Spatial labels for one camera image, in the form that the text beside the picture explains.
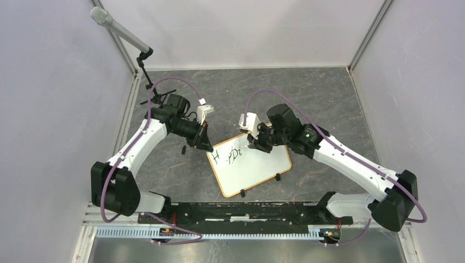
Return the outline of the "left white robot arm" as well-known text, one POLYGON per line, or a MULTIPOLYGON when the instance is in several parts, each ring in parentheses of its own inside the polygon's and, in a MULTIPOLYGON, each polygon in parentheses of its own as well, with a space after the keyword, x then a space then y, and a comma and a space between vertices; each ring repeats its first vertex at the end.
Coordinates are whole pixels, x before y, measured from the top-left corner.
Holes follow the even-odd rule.
POLYGON ((213 151, 206 121, 214 112, 213 106, 200 99, 193 120, 188 119, 189 108, 190 102, 185 97, 171 94, 165 104, 149 109, 130 140, 108 161, 92 166, 92 204, 123 216, 149 212, 157 222, 168 222, 172 217, 172 208, 165 204, 168 197, 141 192, 135 178, 148 155, 169 134, 185 138, 192 148, 213 151))

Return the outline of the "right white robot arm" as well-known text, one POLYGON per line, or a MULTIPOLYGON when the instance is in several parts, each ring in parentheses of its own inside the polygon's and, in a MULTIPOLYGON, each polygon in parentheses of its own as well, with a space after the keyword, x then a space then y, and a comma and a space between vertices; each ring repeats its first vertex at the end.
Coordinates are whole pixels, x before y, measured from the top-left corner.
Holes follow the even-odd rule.
POLYGON ((418 202, 417 176, 376 164, 338 141, 318 125, 302 123, 286 104, 267 111, 270 124, 255 113, 241 114, 239 125, 247 132, 249 148, 270 153, 287 146, 292 152, 325 164, 361 186, 365 194, 327 193, 317 208, 324 224, 346 216, 373 219, 380 226, 399 232, 418 202))

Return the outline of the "yellow framed whiteboard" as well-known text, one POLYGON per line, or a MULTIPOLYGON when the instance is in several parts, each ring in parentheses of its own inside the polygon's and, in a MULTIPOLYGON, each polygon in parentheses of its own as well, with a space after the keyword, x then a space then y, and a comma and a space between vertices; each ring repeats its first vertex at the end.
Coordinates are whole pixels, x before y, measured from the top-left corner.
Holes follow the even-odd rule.
POLYGON ((247 135, 240 134, 213 146, 213 152, 206 153, 222 195, 230 198, 283 174, 292 168, 286 146, 274 146, 270 153, 250 148, 247 135))

